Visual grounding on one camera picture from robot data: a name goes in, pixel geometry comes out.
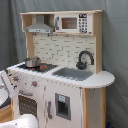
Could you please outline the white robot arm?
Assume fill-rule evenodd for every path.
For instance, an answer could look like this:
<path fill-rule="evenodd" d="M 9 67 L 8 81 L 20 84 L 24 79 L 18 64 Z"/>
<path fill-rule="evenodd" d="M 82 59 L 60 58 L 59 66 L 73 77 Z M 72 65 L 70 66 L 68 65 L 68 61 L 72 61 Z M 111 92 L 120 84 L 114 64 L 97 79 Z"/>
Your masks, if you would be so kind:
<path fill-rule="evenodd" d="M 6 72 L 4 70 L 0 71 L 0 109 L 8 98 L 13 98 L 14 96 L 15 91 Z M 0 128 L 39 128 L 39 124 L 34 115 L 23 114 L 12 121 L 0 123 Z"/>

